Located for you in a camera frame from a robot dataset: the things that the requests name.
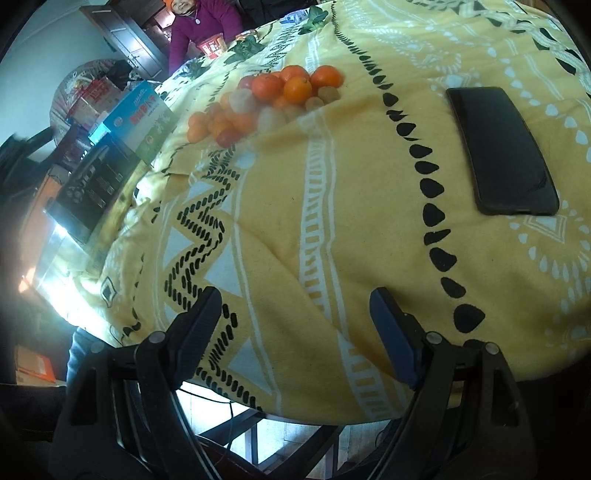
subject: fruit pile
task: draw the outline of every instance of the fruit pile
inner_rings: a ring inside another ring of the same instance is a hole
[[[187,139],[197,143],[211,135],[220,147],[228,148],[254,132],[270,132],[340,99],[341,85],[343,75],[330,65],[312,75],[289,65],[280,72],[246,76],[205,112],[191,115]]]

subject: yellow tablecloth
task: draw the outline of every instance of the yellow tablecloth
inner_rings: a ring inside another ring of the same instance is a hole
[[[453,343],[498,343],[518,380],[580,358],[591,335],[591,81],[564,28],[501,0],[322,8],[320,31],[267,25],[255,57],[164,85],[178,127],[101,277],[78,281],[109,324],[105,339],[139,342],[216,286],[223,317],[195,380],[336,424],[399,416],[410,398],[369,317],[375,287]],[[288,64],[338,67],[342,99],[228,150],[186,143],[192,112]],[[444,95],[459,86],[509,94],[560,191],[556,216],[477,211]]]

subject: smartphone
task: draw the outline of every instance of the smartphone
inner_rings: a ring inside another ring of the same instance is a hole
[[[487,215],[555,215],[558,194],[519,111],[498,87],[447,90],[472,166],[478,209]]]

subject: screw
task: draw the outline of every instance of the screw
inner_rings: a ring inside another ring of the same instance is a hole
[[[427,342],[429,342],[432,345],[439,345],[443,338],[441,335],[439,335],[437,332],[428,332],[427,334]]]
[[[150,333],[148,340],[150,341],[150,343],[161,343],[161,342],[164,342],[165,338],[166,338],[166,333],[164,333],[164,332],[152,332],[152,333]]]
[[[496,343],[492,343],[492,342],[488,342],[485,345],[486,351],[489,352],[491,355],[496,355],[497,353],[499,353],[501,350],[499,349],[499,346]]]
[[[92,353],[101,353],[105,348],[105,344],[103,342],[94,342],[90,346],[90,351]]]

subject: wooden cabinet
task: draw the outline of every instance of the wooden cabinet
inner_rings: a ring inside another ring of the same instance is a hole
[[[145,80],[168,77],[168,60],[139,25],[111,5],[80,7],[80,11],[119,50]]]

